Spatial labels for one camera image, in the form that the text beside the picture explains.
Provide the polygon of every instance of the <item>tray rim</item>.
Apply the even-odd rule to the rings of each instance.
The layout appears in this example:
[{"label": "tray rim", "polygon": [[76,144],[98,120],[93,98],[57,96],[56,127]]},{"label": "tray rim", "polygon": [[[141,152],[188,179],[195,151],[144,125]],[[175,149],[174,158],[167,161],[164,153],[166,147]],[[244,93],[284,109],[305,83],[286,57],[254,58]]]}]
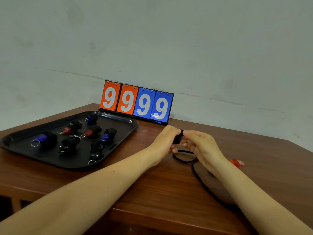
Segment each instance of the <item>tray rim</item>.
[{"label": "tray rim", "polygon": [[[99,161],[95,162],[95,163],[92,163],[92,164],[87,164],[86,166],[80,166],[80,167],[64,167],[64,166],[60,166],[56,163],[52,163],[50,161],[46,161],[46,160],[43,160],[42,158],[35,158],[35,157],[32,157],[32,156],[29,156],[25,153],[23,153],[21,150],[18,150],[18,149],[11,149],[10,147],[6,146],[4,144],[4,141],[5,140],[10,140],[11,142],[14,141],[14,134],[19,134],[19,133],[25,133],[27,132],[28,130],[30,129],[34,129],[34,128],[39,128],[40,126],[43,126],[43,125],[49,125],[49,124],[53,124],[54,122],[57,122],[57,121],[60,121],[60,120],[64,120],[64,119],[67,119],[67,118],[75,118],[76,116],[80,116],[80,115],[90,115],[90,114],[97,114],[97,115],[101,115],[101,116],[104,116],[105,118],[110,118],[112,120],[123,120],[124,123],[128,123],[128,124],[132,124],[134,127],[131,131],[129,131],[110,151],[108,151],[103,158],[101,158]],[[26,129],[22,129],[22,130],[18,130],[18,131],[15,131],[15,132],[12,132],[6,136],[4,136],[3,138],[1,138],[1,141],[0,141],[0,147],[2,147],[3,149],[9,151],[9,152],[12,152],[12,153],[17,153],[17,154],[20,154],[24,157],[27,157],[27,158],[30,158],[30,159],[33,159],[33,160],[36,160],[36,161],[40,161],[40,162],[44,162],[46,164],[50,164],[50,165],[53,165],[53,166],[57,166],[59,168],[64,168],[64,169],[68,169],[68,170],[75,170],[75,169],[83,169],[83,168],[89,168],[89,167],[93,167],[97,164],[99,164],[100,162],[102,162],[109,154],[111,154],[132,132],[134,132],[139,126],[139,123],[133,119],[129,119],[129,118],[126,118],[126,117],[122,117],[122,116],[118,116],[118,115],[113,115],[113,114],[109,114],[109,113],[106,113],[106,112],[100,112],[100,111],[95,111],[95,110],[89,110],[89,111],[84,111],[84,112],[80,112],[80,113],[77,113],[77,114],[74,114],[74,115],[70,115],[70,116],[67,116],[67,117],[63,117],[63,118],[60,118],[60,119],[56,119],[56,120],[53,120],[53,121],[50,121],[50,122],[46,122],[46,123],[43,123],[43,124],[40,124],[40,125],[36,125],[36,126],[33,126],[33,127],[30,127],[30,128],[26,128]]]}]

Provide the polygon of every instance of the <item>white digit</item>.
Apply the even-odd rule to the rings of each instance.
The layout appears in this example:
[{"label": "white digit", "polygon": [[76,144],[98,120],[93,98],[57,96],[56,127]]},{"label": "white digit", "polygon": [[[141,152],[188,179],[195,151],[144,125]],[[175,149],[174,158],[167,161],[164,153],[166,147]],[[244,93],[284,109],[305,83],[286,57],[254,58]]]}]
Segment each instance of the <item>white digit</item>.
[{"label": "white digit", "polygon": [[114,104],[115,95],[116,95],[115,89],[113,87],[108,87],[104,93],[104,98],[106,101],[108,101],[108,103],[103,102],[104,108],[110,108]]},{"label": "white digit", "polygon": [[[145,98],[147,99],[147,102],[144,104],[144,103],[143,103],[143,99],[145,99]],[[138,109],[138,110],[137,110],[137,113],[138,113],[139,115],[145,115],[145,114],[147,114],[148,111],[149,111],[149,108],[150,108],[150,103],[151,103],[150,96],[147,95],[147,94],[142,94],[141,97],[139,98],[139,106],[140,106],[141,108],[144,108],[144,110],[142,111],[141,109]]]},{"label": "white digit", "polygon": [[127,107],[125,106],[121,106],[120,109],[124,112],[127,112],[131,109],[131,107],[133,106],[133,102],[134,102],[134,94],[130,91],[127,90],[124,92],[123,97],[122,97],[122,102],[124,105],[128,105]]},{"label": "white digit", "polygon": [[155,118],[157,118],[158,120],[161,120],[164,118],[164,116],[166,115],[166,111],[167,111],[167,100],[163,97],[159,98],[156,102],[156,110],[159,112],[162,112],[161,115],[159,115],[158,113],[154,113]]}]

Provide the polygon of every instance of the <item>black tray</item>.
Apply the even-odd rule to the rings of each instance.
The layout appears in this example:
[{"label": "black tray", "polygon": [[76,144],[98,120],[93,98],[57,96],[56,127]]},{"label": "black tray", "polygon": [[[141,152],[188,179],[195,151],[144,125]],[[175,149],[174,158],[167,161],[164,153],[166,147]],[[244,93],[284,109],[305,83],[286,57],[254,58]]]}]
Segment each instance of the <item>black tray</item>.
[{"label": "black tray", "polygon": [[[73,154],[58,153],[61,141],[64,138],[67,138],[68,135],[57,134],[57,132],[63,131],[66,125],[68,125],[70,122],[79,120],[83,123],[83,126],[82,129],[78,131],[77,135],[82,135],[88,129],[88,124],[85,122],[84,118],[92,114],[97,114],[99,116],[96,124],[102,128],[102,132],[93,138],[82,138],[80,143],[77,144]],[[107,128],[111,127],[117,129],[117,133],[113,142],[106,144],[102,153],[104,157],[95,163],[88,164],[90,159],[91,143],[94,140],[101,140],[104,131]],[[1,140],[0,146],[11,152],[22,154],[27,157],[34,158],[36,160],[40,160],[62,168],[84,168],[102,162],[137,127],[138,122],[132,119],[127,119],[124,117],[99,111],[86,111],[66,118],[11,133]],[[57,134],[57,144],[50,149],[43,149],[41,146],[32,147],[30,145],[31,141],[44,131],[50,131]]]}]

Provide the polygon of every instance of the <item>orange number card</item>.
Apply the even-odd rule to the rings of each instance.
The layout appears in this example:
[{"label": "orange number card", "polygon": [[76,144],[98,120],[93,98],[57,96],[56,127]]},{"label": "orange number card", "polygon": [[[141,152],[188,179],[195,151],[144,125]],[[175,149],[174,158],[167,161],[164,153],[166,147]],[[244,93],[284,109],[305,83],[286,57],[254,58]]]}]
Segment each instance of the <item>orange number card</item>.
[{"label": "orange number card", "polygon": [[134,113],[137,94],[137,86],[123,84],[117,106],[117,111],[124,114],[132,115]]},{"label": "orange number card", "polygon": [[115,111],[119,89],[120,83],[106,81],[104,83],[100,108]]}]

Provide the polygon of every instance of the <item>human arm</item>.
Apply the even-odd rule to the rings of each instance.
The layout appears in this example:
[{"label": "human arm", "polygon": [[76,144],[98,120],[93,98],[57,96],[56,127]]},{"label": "human arm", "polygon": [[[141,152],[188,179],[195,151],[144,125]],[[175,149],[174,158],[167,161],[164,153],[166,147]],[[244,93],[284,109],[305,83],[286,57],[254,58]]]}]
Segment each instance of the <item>human arm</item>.
[{"label": "human arm", "polygon": [[40,198],[0,222],[2,235],[80,235],[148,168],[169,153],[181,131],[166,126],[146,149]]},{"label": "human arm", "polygon": [[182,145],[194,152],[219,179],[260,234],[313,234],[313,230],[229,162],[211,135],[198,131],[184,131],[183,134]]}]

